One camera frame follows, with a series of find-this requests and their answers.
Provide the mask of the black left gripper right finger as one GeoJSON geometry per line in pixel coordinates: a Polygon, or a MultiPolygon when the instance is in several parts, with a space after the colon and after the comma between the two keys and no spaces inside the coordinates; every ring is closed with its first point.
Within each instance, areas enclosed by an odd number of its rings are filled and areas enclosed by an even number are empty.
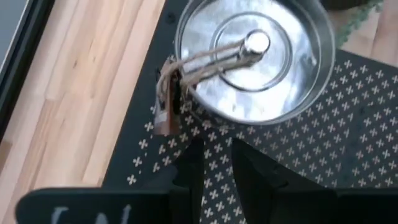
{"type": "Polygon", "coordinates": [[[231,145],[233,175],[247,224],[332,224],[337,195],[248,143],[231,145]]]}

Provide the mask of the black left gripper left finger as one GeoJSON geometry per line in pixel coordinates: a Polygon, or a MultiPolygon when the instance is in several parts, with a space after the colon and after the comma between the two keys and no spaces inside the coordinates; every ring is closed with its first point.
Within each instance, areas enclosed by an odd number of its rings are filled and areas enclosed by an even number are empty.
{"type": "Polygon", "coordinates": [[[172,166],[177,173],[169,207],[172,224],[200,224],[204,183],[204,140],[195,138],[172,166]]]}

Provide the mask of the black cross-patterned table runner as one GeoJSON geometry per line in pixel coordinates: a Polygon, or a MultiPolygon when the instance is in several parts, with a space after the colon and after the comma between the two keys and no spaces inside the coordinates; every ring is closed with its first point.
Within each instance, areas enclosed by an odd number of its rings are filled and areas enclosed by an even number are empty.
{"type": "Polygon", "coordinates": [[[326,187],[398,186],[398,68],[337,51],[331,82],[317,102],[296,118],[269,127],[214,128],[181,107],[182,132],[152,134],[151,69],[160,60],[158,24],[106,172],[103,186],[135,189],[169,165],[195,136],[205,141],[201,224],[245,224],[228,152],[240,138],[289,169],[326,187]]]}

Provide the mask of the green trailing succulent plant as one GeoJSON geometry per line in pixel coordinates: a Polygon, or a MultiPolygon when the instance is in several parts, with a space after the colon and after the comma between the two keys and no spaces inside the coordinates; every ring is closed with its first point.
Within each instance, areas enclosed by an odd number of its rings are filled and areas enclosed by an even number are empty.
{"type": "Polygon", "coordinates": [[[364,3],[358,6],[354,13],[349,17],[348,22],[345,22],[341,28],[336,30],[336,46],[342,47],[348,41],[350,34],[358,30],[361,24],[369,18],[372,10],[381,12],[384,0],[370,0],[369,3],[364,3]]]}

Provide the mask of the black table frame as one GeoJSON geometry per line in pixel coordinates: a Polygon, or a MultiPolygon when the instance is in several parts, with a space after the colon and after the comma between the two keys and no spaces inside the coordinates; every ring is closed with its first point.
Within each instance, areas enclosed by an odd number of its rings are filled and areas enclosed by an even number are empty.
{"type": "Polygon", "coordinates": [[[0,0],[0,142],[55,0],[0,0]]]}

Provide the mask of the dark plant pot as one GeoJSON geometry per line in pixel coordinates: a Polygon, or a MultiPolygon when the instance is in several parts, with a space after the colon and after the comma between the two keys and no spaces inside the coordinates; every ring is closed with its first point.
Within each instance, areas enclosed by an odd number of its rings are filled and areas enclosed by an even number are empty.
{"type": "Polygon", "coordinates": [[[319,0],[326,10],[338,11],[362,6],[371,0],[319,0]]]}

